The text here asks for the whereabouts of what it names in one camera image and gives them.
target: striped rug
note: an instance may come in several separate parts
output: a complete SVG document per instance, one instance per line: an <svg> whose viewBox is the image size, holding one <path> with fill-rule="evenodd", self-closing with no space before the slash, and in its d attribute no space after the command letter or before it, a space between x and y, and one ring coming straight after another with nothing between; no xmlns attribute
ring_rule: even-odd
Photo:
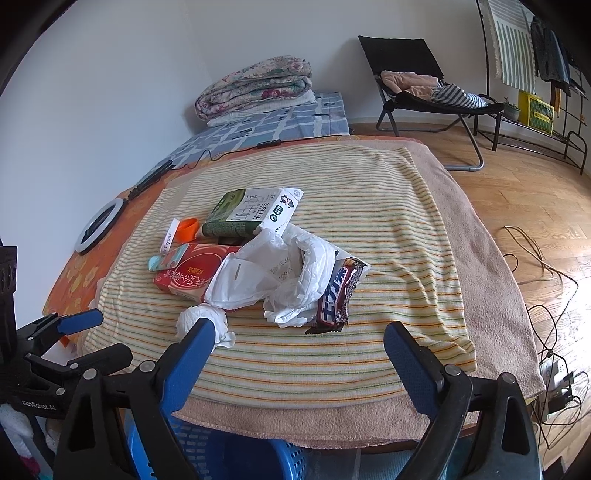
<svg viewBox="0 0 591 480"><path fill-rule="evenodd" d="M229 190L304 190L292 222L372 265L342 332L267 323L260 305L228 315L232 349L210 356L193 395L250 407L318 408L366 403L402 391L382 344L386 325L405 323L442 362L476 368L460 284L439 210L405 148L311 144L219 161L165 189L139 223L99 298L103 325L85 353L123 342L133 366L157 359L173 341L178 314L193 303L152 284L148 258L173 217L204 219Z"/></svg>
<svg viewBox="0 0 591 480"><path fill-rule="evenodd" d="M477 0L488 12L496 77L505 85L535 93L534 47L519 0Z"/></svg>

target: blue plastic basket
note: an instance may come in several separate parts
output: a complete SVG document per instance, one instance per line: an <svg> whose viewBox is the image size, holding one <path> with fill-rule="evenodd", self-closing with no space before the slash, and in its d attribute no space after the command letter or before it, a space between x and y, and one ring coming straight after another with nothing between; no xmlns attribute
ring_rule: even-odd
<svg viewBox="0 0 591 480"><path fill-rule="evenodd" d="M304 480L306 477L304 452L291 443L205 429L174 417L168 422L185 456L203 480ZM126 432L139 477L154 480L154 471L131 416L126 417Z"/></svg>

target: folded quilt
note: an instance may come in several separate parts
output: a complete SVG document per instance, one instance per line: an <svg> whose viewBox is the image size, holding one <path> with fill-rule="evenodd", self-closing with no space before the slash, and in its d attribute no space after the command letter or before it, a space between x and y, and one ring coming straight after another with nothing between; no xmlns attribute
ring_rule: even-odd
<svg viewBox="0 0 591 480"><path fill-rule="evenodd" d="M218 127L219 125L226 125L231 122L239 122L259 113L272 112L273 110L282 110L291 108L293 106L306 105L308 103L317 103L316 95L312 90L308 90L303 95L295 98L273 99L261 102L260 105L254 105L244 110L239 109L233 112L224 113L216 116L207 122L208 127Z"/></svg>
<svg viewBox="0 0 591 480"><path fill-rule="evenodd" d="M310 63L291 56L273 57L226 75L207 87L195 102L205 121L245 110L272 99L291 99L310 90Z"/></svg>

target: potted plant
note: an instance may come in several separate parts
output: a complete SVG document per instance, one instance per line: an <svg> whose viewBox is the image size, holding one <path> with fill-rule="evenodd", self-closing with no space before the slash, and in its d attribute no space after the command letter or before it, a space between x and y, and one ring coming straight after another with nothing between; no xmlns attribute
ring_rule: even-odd
<svg viewBox="0 0 591 480"><path fill-rule="evenodd" d="M519 113L521 110L517 105L509 102L509 99L505 97L505 108L503 110L503 115L507 117L509 120L513 120L514 122L519 120Z"/></svg>

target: red snack box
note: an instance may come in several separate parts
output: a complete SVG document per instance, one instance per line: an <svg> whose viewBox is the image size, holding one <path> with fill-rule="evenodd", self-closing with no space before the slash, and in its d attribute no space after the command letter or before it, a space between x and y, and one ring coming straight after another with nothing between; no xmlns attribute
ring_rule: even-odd
<svg viewBox="0 0 591 480"><path fill-rule="evenodd" d="M178 266L159 271L154 284L162 291L201 303L223 259L238 250L240 247L233 245L189 244Z"/></svg>

